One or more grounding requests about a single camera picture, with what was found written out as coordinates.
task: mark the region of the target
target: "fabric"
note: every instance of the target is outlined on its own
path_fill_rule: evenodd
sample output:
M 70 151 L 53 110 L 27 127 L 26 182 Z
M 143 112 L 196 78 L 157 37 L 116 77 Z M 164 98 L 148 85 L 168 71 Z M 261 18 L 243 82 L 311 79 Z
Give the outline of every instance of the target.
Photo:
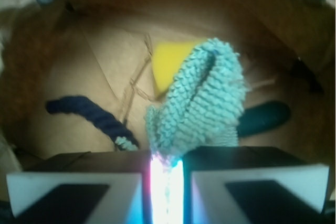
M 174 77 L 166 102 L 148 109 L 146 130 L 154 154 L 174 163 L 219 132 L 225 135 L 225 146 L 238 146 L 235 127 L 247 91 L 238 55 L 218 39 L 193 49 Z
M 86 97 L 63 97 L 46 103 L 46 110 L 50 114 L 74 113 L 83 116 L 94 126 L 108 135 L 120 150 L 137 150 L 139 143 L 122 123 L 109 112 Z

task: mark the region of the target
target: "dark blue cord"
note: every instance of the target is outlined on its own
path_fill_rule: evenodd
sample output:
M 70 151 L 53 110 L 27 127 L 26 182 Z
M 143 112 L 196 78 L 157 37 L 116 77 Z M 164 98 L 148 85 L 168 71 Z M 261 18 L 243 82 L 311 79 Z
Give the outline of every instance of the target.
M 103 110 L 97 104 L 87 97 L 63 97 L 59 100 L 48 101 L 46 110 L 50 114 L 65 113 L 77 114 L 83 116 L 86 120 L 109 136 L 115 143 L 117 137 L 126 137 L 132 144 L 139 147 L 139 143 L 121 122 L 119 122 L 111 113 Z

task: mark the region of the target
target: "dark green object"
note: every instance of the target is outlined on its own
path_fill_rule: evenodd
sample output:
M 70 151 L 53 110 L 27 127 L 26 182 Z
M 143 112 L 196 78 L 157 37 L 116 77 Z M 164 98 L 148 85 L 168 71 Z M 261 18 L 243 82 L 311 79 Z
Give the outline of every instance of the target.
M 274 129 L 290 119 L 289 107 L 279 101 L 270 101 L 245 110 L 239 119 L 238 137 L 250 136 Z

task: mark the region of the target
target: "bright light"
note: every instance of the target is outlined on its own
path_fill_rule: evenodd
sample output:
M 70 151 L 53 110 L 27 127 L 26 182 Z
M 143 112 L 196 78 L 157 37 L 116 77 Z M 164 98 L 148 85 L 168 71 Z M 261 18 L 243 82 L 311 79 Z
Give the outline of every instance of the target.
M 153 224 L 183 223 L 183 163 L 168 169 L 158 157 L 151 160 Z

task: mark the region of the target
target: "yellow object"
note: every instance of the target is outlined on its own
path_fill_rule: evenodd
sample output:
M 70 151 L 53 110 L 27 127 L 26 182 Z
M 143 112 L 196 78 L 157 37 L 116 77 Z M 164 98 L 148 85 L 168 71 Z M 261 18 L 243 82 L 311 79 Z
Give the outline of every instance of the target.
M 168 90 L 184 59 L 196 45 L 204 41 L 205 39 L 188 42 L 163 42 L 157 45 L 152 56 L 156 97 L 163 95 Z

